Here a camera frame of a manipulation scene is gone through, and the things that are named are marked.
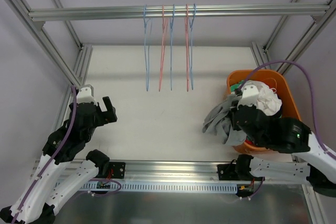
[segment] black bracket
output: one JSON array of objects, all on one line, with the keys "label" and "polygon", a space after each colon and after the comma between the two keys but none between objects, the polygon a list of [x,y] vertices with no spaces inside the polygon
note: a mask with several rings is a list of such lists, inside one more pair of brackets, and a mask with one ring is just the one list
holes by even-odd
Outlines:
[{"label": "black bracket", "polygon": [[243,174],[236,171],[236,164],[220,164],[217,165],[218,179],[220,181],[246,181],[255,179],[255,181],[261,181],[262,177],[254,177],[251,174],[249,176],[243,176]]},{"label": "black bracket", "polygon": [[235,172],[235,164],[217,165],[217,173],[219,180],[240,180]]},{"label": "black bracket", "polygon": [[110,162],[109,167],[106,174],[98,175],[96,178],[107,178],[109,172],[112,172],[111,179],[118,178],[124,179],[126,170],[125,162]]}]

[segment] aluminum rail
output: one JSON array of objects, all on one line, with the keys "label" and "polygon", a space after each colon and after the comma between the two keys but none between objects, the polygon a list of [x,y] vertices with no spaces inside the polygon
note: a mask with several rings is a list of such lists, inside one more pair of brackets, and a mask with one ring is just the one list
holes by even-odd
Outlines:
[{"label": "aluminum rail", "polygon": [[59,70],[64,74],[69,84],[80,86],[80,81],[74,71],[64,61],[63,56],[52,41],[43,27],[38,27],[35,22],[28,16],[30,7],[25,0],[5,0],[18,19],[30,32],[32,37],[41,46],[42,50],[55,63]]},{"label": "aluminum rail", "polygon": [[[196,17],[225,16],[282,16],[282,15],[324,15],[327,4],[266,4],[266,5],[201,5],[196,7]],[[188,6],[193,15],[194,6]],[[32,9],[29,16],[33,21],[93,20],[143,18],[144,6],[84,7]],[[164,7],[164,17],[173,16],[173,6]],[[175,6],[175,17],[185,17],[186,6]],[[148,6],[146,18],[161,18],[162,6]]]}]

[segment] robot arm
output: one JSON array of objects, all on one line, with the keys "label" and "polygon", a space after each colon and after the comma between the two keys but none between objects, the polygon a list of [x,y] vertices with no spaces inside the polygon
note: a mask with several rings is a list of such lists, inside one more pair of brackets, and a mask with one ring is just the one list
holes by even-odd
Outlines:
[{"label": "robot arm", "polygon": [[243,130],[256,146],[293,154],[307,162],[271,162],[240,155],[235,168],[239,178],[270,177],[310,184],[316,192],[336,197],[336,161],[322,150],[305,124],[293,118],[274,119],[247,105],[233,107],[232,124]]},{"label": "robot arm", "polygon": [[[15,216],[15,223],[52,223],[59,209],[84,183],[94,178],[98,173],[105,174],[110,159],[100,151],[95,150],[88,154],[87,160],[81,164],[73,175],[54,189],[59,176],[69,166],[77,153],[91,140],[95,129],[117,121],[115,108],[112,106],[110,99],[104,97],[103,101],[107,108],[105,112],[101,111],[99,103],[95,101],[93,88],[90,85],[83,86],[79,90],[75,121],[67,142],[40,175],[41,170],[56,152],[68,131],[69,120],[64,121],[62,127],[50,134],[43,148],[43,155],[38,168],[27,188],[15,204],[0,211],[0,218],[7,223],[11,223]],[[70,105],[70,109],[71,118],[73,104]]]}]

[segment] orange laundry basket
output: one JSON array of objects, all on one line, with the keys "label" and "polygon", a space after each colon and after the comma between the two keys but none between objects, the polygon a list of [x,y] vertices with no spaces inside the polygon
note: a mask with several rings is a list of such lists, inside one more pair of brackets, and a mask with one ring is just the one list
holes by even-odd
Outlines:
[{"label": "orange laundry basket", "polygon": [[[237,70],[232,72],[226,80],[227,84],[226,94],[231,93],[230,86],[244,80],[248,76],[248,74],[251,73],[251,71],[252,70]],[[252,75],[250,80],[262,81],[270,88],[275,88],[277,90],[277,94],[282,100],[282,117],[288,116],[301,120],[298,109],[295,105],[294,99],[289,90],[287,81],[281,74],[273,70],[262,69],[254,73],[254,75]],[[243,144],[238,146],[234,146],[234,149],[237,152],[243,154],[270,152],[270,150],[266,148],[256,147],[247,142],[244,142]]]}]

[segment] gray cloth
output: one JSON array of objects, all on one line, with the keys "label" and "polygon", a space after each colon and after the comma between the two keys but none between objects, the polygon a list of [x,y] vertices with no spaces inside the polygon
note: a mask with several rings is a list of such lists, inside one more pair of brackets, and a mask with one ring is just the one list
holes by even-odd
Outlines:
[{"label": "gray cloth", "polygon": [[231,104],[237,99],[234,94],[229,94],[223,102],[214,107],[204,119],[202,132],[218,136],[226,145],[242,144],[246,139],[245,132],[233,130],[228,117]]}]

